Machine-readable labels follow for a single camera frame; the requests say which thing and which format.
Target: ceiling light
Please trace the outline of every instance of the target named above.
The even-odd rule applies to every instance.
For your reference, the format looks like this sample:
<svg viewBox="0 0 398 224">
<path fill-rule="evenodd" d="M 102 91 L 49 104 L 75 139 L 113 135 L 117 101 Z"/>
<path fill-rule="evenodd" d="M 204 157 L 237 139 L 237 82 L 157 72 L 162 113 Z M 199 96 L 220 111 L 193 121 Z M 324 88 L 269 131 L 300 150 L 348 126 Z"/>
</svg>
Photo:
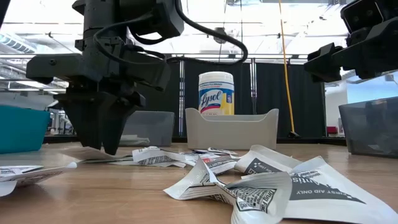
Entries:
<svg viewBox="0 0 398 224">
<path fill-rule="evenodd" d="M 249 58 L 271 58 L 271 59 L 276 59 L 276 58 L 281 58 L 283 59 L 284 55 L 280 54 L 275 54 L 275 55 L 248 55 Z M 286 58 L 291 58 L 292 55 L 286 55 Z"/>
<path fill-rule="evenodd" d="M 36 54 L 14 54 L 14 55 L 10 55 L 10 54 L 0 54 L 0 58 L 3 59 L 12 59 L 12 58 L 17 58 L 17 59 L 22 59 L 22 58 L 33 58 L 35 57 Z"/>
<path fill-rule="evenodd" d="M 16 83 L 22 84 L 22 85 L 27 85 L 31 87 L 36 87 L 36 88 L 45 88 L 47 87 L 46 85 L 43 85 L 41 83 L 38 83 L 36 81 L 17 81 Z"/>
<path fill-rule="evenodd" d="M 228 58 L 228 55 L 218 55 L 218 54 L 186 54 L 184 57 L 188 58 Z"/>
<path fill-rule="evenodd" d="M 7 89 L 8 91 L 39 91 L 38 89 L 29 89 L 29 88 L 25 88 L 25 89 Z"/>
<path fill-rule="evenodd" d="M 227 0 L 227 4 L 229 6 L 242 6 L 245 5 L 250 5 L 250 4 L 260 4 L 262 1 L 261 0 L 246 0 L 245 2 L 241 2 L 242 0 Z"/>
<path fill-rule="evenodd" d="M 43 89 L 44 91 L 66 91 L 66 89 Z"/>
</svg>

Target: black cable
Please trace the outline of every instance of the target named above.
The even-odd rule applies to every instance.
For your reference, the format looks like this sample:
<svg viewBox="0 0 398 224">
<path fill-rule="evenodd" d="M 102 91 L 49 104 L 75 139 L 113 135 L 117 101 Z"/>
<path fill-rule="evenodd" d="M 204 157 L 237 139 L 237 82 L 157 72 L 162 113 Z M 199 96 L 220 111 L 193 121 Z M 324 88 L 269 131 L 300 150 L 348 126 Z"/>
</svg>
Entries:
<svg viewBox="0 0 398 224">
<path fill-rule="evenodd" d="M 206 28 L 204 26 L 201 26 L 201 25 L 197 24 L 196 22 L 193 22 L 192 20 L 190 20 L 183 13 L 183 11 L 181 9 L 181 5 L 180 5 L 180 0 L 175 0 L 174 4 L 175 4 L 175 10 L 176 10 L 177 14 L 181 17 L 181 19 L 184 22 L 186 22 L 188 25 L 192 26 L 193 28 L 204 32 L 205 34 L 212 35 L 213 37 L 217 37 L 217 38 L 219 38 L 221 40 L 225 40 L 225 41 L 227 41 L 227 42 L 229 42 L 231 44 L 234 44 L 234 45 L 238 46 L 242 50 L 243 56 L 242 56 L 241 59 L 239 59 L 239 60 L 237 60 L 236 62 L 233 62 L 233 63 L 209 62 L 209 61 L 199 60 L 199 59 L 195 59 L 195 58 L 185 58 L 185 57 L 172 57 L 172 58 L 167 59 L 167 62 L 185 60 L 185 61 L 192 61 L 192 62 L 198 62 L 198 63 L 210 63 L 210 64 L 213 64 L 213 65 L 236 65 L 236 64 L 239 64 L 239 63 L 243 63 L 244 61 L 246 61 L 246 59 L 248 59 L 248 54 L 249 54 L 248 49 L 246 48 L 246 46 L 242 42 L 240 42 L 240 41 L 238 41 L 238 40 L 236 40 L 236 39 L 234 39 L 234 38 L 232 38 L 232 37 L 230 37 L 228 35 L 220 34 L 219 32 L 216 32 L 214 30 L 211 30 L 209 28 Z"/>
<path fill-rule="evenodd" d="M 113 55 L 112 53 L 108 52 L 104 46 L 101 44 L 99 37 L 101 37 L 101 35 L 103 35 L 105 32 L 115 29 L 115 28 L 119 28 L 119 27 L 127 27 L 131 24 L 134 24 L 136 22 L 141 22 L 147 19 L 151 19 L 152 18 L 152 14 L 144 14 L 141 17 L 138 17 L 137 19 L 132 19 L 130 21 L 124 21 L 124 22 L 118 22 L 112 25 L 109 25 L 107 27 L 102 28 L 101 30 L 99 30 L 97 33 L 94 34 L 93 36 L 93 42 L 95 44 L 95 46 L 97 47 L 97 49 L 104 54 L 105 56 L 107 56 L 109 59 L 114 60 L 115 62 L 119 62 L 121 64 L 127 64 L 127 65 L 155 65 L 155 64 L 159 64 L 159 63 L 165 63 L 166 62 L 166 56 L 162 53 L 158 53 L 158 52 L 153 52 L 150 50 L 145 50 L 142 47 L 136 46 L 136 45 L 126 45 L 126 47 L 129 47 L 130 49 L 135 50 L 136 52 L 145 52 L 149 55 L 154 55 L 158 58 L 161 58 L 162 61 L 161 62 L 132 62 L 132 61 L 128 61 L 125 60 L 123 58 L 117 57 L 115 55 Z"/>
<path fill-rule="evenodd" d="M 140 36 L 138 36 L 136 33 L 131 33 L 131 35 L 140 43 L 145 44 L 145 45 L 154 45 L 154 44 L 158 44 L 160 42 L 162 42 L 163 40 L 165 40 L 165 38 L 161 37 L 157 40 L 150 40 L 150 39 L 145 39 L 142 38 Z"/>
</svg>

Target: robotic arm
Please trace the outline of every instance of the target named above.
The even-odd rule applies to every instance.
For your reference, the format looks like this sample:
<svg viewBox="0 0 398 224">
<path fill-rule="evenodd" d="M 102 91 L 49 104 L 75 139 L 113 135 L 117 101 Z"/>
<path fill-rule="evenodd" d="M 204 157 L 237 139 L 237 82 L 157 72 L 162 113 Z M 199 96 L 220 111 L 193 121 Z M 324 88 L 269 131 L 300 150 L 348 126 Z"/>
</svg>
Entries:
<svg viewBox="0 0 398 224">
<path fill-rule="evenodd" d="M 27 64 L 26 77 L 49 84 L 54 77 L 69 82 L 66 94 L 54 98 L 63 106 L 83 146 L 114 155 L 128 117 L 145 98 L 136 91 L 137 83 L 164 91 L 170 78 L 168 63 L 193 58 L 168 58 L 136 46 L 127 39 L 127 28 L 143 44 L 157 44 L 177 37 L 184 22 L 217 38 L 237 45 L 245 61 L 243 43 L 203 27 L 187 18 L 180 0 L 77 0 L 74 10 L 84 15 L 82 40 L 75 47 L 82 54 L 38 55 Z M 157 32 L 159 40 L 140 35 Z"/>
<path fill-rule="evenodd" d="M 361 79 L 398 69 L 398 1 L 355 0 L 341 10 L 347 48 L 333 43 L 308 55 L 304 69 L 315 82 L 341 80 L 340 67 Z"/>
</svg>

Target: ceiling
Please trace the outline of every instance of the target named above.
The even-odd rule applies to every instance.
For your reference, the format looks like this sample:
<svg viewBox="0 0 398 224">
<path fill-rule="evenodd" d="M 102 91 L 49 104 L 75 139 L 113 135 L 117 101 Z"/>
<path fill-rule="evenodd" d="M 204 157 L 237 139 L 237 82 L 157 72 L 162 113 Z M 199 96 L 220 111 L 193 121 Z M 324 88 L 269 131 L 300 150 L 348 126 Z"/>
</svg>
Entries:
<svg viewBox="0 0 398 224">
<path fill-rule="evenodd" d="M 342 6 L 328 5 L 329 0 L 282 2 L 289 2 L 282 4 L 287 54 L 308 54 L 330 42 L 345 45 L 347 30 L 340 19 Z M 79 52 L 74 43 L 82 37 L 83 16 L 72 9 L 73 3 L 74 0 L 11 0 L 0 34 L 17 35 L 33 45 L 37 54 Z M 243 0 L 242 8 L 239 2 L 225 7 L 224 0 L 182 0 L 182 4 L 190 19 L 210 29 L 224 27 L 229 35 L 245 43 L 250 54 L 282 53 L 277 1 Z M 145 48 L 171 54 L 218 54 L 220 49 L 222 54 L 240 53 L 235 46 L 220 46 L 190 26 L 185 26 L 180 37 Z M 16 53 L 4 48 L 0 51 Z"/>
</svg>

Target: clear plastic bin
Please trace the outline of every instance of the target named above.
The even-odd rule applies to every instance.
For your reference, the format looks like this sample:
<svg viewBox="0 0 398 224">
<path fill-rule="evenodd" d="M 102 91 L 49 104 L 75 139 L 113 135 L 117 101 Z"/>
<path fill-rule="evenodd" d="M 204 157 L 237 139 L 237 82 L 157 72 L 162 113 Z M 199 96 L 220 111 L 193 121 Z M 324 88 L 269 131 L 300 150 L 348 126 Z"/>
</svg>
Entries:
<svg viewBox="0 0 398 224">
<path fill-rule="evenodd" d="M 170 146 L 173 128 L 173 112 L 136 111 L 127 120 L 119 145 Z"/>
<path fill-rule="evenodd" d="M 339 109 L 349 152 L 398 158 L 398 97 Z"/>
</svg>

